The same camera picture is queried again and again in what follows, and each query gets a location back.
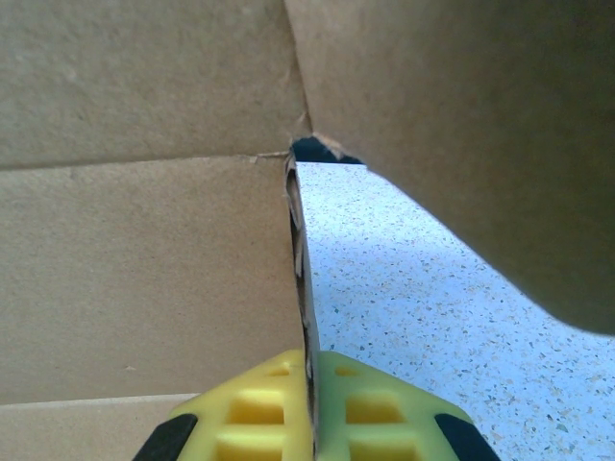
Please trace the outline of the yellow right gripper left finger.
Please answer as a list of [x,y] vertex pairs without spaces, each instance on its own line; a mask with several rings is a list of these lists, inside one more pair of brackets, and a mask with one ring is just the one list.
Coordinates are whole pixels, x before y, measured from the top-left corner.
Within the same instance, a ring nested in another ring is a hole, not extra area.
[[180,403],[134,456],[151,461],[313,458],[301,350],[282,352]]

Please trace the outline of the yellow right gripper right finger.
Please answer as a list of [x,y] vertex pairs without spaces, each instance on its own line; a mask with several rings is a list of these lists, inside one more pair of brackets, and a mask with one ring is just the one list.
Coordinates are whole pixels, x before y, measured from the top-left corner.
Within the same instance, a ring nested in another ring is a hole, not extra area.
[[454,404],[339,352],[314,364],[316,460],[499,458]]

